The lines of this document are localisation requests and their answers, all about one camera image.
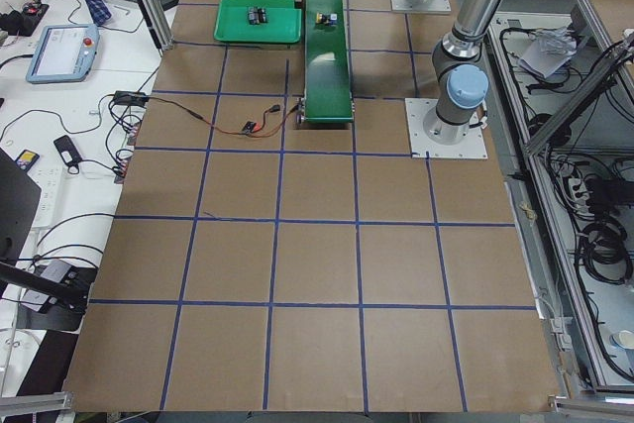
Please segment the green push button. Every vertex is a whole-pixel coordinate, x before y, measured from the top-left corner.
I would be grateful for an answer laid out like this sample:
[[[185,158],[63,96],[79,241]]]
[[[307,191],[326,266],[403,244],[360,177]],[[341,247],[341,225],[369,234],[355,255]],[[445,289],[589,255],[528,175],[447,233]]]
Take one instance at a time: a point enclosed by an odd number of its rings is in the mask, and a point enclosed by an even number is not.
[[[258,25],[257,7],[250,7],[248,9],[248,22],[250,25]]]
[[[264,8],[257,9],[257,17],[259,24],[265,24],[267,22],[267,14]]]

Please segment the green plastic tray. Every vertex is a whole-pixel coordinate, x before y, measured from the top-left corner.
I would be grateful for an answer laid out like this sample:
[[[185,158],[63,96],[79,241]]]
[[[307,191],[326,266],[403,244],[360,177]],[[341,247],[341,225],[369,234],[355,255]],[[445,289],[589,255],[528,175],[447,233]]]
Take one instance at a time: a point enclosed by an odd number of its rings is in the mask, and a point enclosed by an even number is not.
[[[301,39],[294,0],[221,0],[214,38],[224,43],[292,45]]]

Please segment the green conveyor belt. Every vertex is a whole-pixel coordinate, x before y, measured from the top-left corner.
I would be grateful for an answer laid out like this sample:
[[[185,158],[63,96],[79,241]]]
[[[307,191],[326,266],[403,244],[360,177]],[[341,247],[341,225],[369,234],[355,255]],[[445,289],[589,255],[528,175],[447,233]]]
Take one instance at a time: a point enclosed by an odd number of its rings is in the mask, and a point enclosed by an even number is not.
[[[315,24],[317,12],[336,13],[334,27]],[[298,105],[300,124],[344,124],[354,121],[344,0],[317,1],[305,8],[305,81]]]

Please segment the small motor controller board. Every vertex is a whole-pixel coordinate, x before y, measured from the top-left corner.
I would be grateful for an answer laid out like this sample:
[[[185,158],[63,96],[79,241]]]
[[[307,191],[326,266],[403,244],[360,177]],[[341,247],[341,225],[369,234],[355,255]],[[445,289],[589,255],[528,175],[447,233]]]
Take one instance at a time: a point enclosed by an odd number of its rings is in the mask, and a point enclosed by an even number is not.
[[[251,135],[256,133],[260,128],[261,126],[259,123],[254,121],[248,121],[242,129],[242,133],[244,135]]]

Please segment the blue checked cloth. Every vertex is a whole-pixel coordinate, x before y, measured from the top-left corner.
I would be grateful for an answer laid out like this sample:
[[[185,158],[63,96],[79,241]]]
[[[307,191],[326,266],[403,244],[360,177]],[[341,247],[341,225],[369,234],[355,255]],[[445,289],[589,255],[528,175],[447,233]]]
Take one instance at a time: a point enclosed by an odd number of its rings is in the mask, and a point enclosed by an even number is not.
[[[105,26],[112,14],[103,0],[84,0],[93,23],[99,27]]]

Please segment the near teach pendant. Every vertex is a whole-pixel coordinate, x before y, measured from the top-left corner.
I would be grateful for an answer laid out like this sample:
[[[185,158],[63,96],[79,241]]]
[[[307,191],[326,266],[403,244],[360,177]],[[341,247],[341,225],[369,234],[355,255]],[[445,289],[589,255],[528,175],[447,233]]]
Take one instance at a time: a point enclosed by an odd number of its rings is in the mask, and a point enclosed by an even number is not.
[[[46,26],[26,81],[31,84],[83,81],[96,57],[99,40],[95,24]]]

